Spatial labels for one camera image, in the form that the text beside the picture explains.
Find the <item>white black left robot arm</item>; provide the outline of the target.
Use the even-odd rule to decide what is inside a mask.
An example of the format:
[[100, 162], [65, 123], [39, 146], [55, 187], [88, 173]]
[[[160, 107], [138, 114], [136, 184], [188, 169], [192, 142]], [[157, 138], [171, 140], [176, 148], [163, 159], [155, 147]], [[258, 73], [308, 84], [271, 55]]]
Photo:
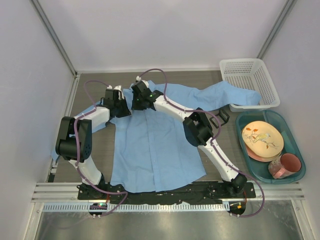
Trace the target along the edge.
[[77, 170], [82, 180], [79, 192], [90, 199], [100, 200], [107, 194], [105, 178], [92, 158], [93, 132], [104, 128], [113, 118], [130, 115], [122, 87], [118, 85], [107, 87], [105, 96], [91, 110], [61, 119], [55, 152]]

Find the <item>light blue button shirt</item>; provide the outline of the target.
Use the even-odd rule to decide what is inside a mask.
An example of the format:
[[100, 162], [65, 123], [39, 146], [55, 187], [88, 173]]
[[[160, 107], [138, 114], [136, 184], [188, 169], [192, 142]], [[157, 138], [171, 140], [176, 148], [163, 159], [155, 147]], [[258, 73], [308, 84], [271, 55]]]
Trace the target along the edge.
[[[151, 91], [165, 93], [172, 101], [208, 114], [229, 104], [259, 103], [258, 92], [235, 87], [225, 81], [203, 90], [179, 84], [154, 84]], [[122, 89], [130, 116], [115, 117], [113, 169], [110, 183], [122, 185], [128, 193], [162, 192], [184, 187], [206, 172], [199, 148], [191, 145], [183, 124], [153, 109], [132, 110], [133, 91]]]

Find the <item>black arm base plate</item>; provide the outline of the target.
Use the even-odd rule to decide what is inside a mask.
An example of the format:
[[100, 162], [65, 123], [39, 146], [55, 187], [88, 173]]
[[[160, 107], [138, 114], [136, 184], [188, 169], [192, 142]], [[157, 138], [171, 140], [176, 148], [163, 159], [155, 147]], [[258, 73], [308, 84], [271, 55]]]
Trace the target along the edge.
[[[76, 187], [78, 189], [78, 200], [109, 200], [111, 204], [118, 204], [124, 199], [124, 196], [120, 193], [124, 192], [125, 189], [120, 184], [112, 186], [109, 183], [105, 183], [101, 187], [103, 191], [112, 192], [112, 194], [102, 193], [84, 183]], [[254, 199], [255, 197], [254, 185], [251, 182], [247, 182], [244, 189], [236, 193], [227, 188], [227, 184], [224, 182], [195, 181], [174, 190], [140, 193], [129, 192], [123, 203], [126, 205], [173, 205], [185, 202], [191, 205], [204, 205], [220, 204], [222, 199]]]

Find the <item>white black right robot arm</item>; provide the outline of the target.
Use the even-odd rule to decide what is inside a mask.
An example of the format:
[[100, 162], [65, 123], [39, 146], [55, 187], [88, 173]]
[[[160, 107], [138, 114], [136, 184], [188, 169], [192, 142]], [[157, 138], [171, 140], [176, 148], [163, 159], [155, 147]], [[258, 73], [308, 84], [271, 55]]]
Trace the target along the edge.
[[202, 150], [218, 170], [226, 193], [236, 198], [244, 192], [248, 179], [220, 148], [206, 111], [178, 104], [166, 97], [164, 92], [151, 91], [149, 83], [139, 76], [131, 89], [133, 92], [132, 110], [152, 109], [180, 121], [186, 140], [192, 146]]

